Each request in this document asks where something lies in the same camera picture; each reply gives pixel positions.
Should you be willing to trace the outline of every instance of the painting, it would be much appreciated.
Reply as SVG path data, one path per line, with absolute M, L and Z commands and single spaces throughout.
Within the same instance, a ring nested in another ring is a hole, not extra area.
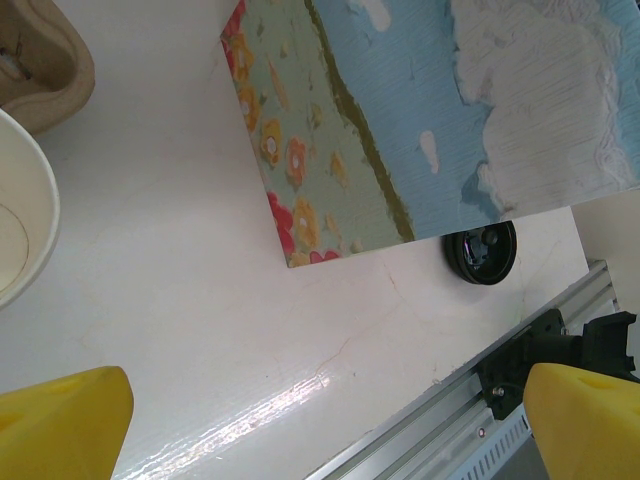
M 291 267 L 640 183 L 633 0 L 242 0 L 222 44 Z

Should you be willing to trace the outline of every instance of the white table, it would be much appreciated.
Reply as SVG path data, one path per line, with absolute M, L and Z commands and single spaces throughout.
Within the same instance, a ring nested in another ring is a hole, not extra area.
M 39 140 L 62 232 L 0 312 L 0 389 L 122 366 L 115 478 L 301 478 L 587 272 L 569 209 L 516 222 L 496 287 L 439 240 L 289 270 L 230 75 L 234 1 L 60 0 L 96 61 Z

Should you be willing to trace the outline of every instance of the bowl rim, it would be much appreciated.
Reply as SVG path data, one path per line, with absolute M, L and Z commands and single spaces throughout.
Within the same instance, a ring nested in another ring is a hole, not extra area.
M 33 263 L 31 273 L 23 277 L 19 282 L 9 285 L 6 289 L 6 294 L 0 294 L 2 295 L 0 296 L 0 309 L 6 307 L 18 298 L 35 281 L 35 279 L 38 278 L 38 275 L 40 275 L 51 258 L 51 254 L 53 253 L 60 233 L 60 192 L 58 191 L 56 177 L 53 174 L 53 169 L 51 168 L 51 164 L 49 163 L 47 156 L 31 134 L 27 132 L 11 115 L 2 109 L 0 109 L 0 122 L 1 121 L 6 121 L 11 127 L 13 127 L 16 133 L 35 150 L 40 164 L 44 168 L 45 174 L 49 180 L 49 194 L 51 195 L 51 201 L 53 203 L 53 217 L 49 227 L 49 236 L 44 244 L 44 248 L 38 254 L 38 257 Z

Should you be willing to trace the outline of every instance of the white bowl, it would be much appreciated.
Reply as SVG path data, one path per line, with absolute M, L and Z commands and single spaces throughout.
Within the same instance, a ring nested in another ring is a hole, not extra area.
M 46 265 L 58 238 L 60 195 L 35 140 L 0 110 L 0 308 Z

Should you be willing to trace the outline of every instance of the black mount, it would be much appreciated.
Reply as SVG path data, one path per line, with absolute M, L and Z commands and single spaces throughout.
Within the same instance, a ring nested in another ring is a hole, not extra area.
M 560 310 L 548 310 L 516 337 L 480 361 L 477 373 L 484 398 L 497 420 L 522 403 L 524 387 L 536 363 L 561 363 L 640 383 L 627 356 L 627 330 L 636 321 L 628 312 L 596 318 L 582 336 L 565 335 Z

